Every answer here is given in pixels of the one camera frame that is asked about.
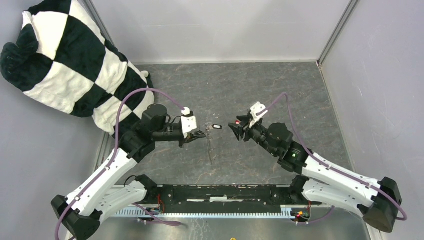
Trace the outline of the silver metal keyring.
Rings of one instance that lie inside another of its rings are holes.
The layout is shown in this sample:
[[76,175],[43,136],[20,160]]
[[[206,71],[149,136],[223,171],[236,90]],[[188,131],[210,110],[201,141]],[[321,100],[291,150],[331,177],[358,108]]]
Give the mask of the silver metal keyring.
[[205,133],[207,134],[207,135],[209,135],[210,134],[210,132],[213,130],[214,128],[213,128],[213,124],[212,123],[207,123],[206,125],[205,125]]

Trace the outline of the key with black tag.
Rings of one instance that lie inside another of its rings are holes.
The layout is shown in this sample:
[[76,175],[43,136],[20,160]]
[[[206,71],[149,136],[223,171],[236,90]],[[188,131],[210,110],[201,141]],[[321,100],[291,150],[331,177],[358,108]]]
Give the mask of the key with black tag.
[[217,129],[217,130],[221,130],[223,128],[223,126],[222,125],[219,125],[219,124],[213,124],[212,125],[212,128],[213,129]]

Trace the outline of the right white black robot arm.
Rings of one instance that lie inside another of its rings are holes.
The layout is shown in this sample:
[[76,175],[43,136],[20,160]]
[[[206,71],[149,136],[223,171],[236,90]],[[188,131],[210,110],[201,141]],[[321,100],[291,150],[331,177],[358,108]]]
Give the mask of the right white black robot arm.
[[381,232],[393,232],[402,204],[395,180],[366,177],[326,160],[294,141],[284,123],[264,127],[261,120],[254,122],[251,116],[242,115],[228,126],[238,141],[254,141],[277,158],[283,169],[297,174],[288,191],[293,203],[329,204],[358,215]]

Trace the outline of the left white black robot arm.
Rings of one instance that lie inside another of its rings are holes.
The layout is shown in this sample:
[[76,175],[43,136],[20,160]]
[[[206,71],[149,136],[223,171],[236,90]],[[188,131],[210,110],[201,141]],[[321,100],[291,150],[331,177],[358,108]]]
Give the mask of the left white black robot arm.
[[191,110],[183,110],[179,122],[171,121],[167,108],[152,104],[120,137],[103,164],[77,189],[66,196],[57,195],[51,206],[59,220],[75,240],[89,239],[109,217],[127,206],[143,201],[153,203],[157,190],[135,180],[124,189],[106,196],[116,182],[156,148],[157,142],[185,144],[206,137],[198,130],[197,119]]

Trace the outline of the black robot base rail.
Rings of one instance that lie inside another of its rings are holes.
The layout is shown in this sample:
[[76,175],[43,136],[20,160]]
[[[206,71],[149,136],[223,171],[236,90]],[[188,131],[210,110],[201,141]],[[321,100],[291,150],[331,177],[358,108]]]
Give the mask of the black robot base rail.
[[164,214],[276,214],[281,206],[319,206],[302,196],[301,177],[291,185],[158,185],[147,175],[130,176],[125,186],[140,182],[147,194],[140,205]]

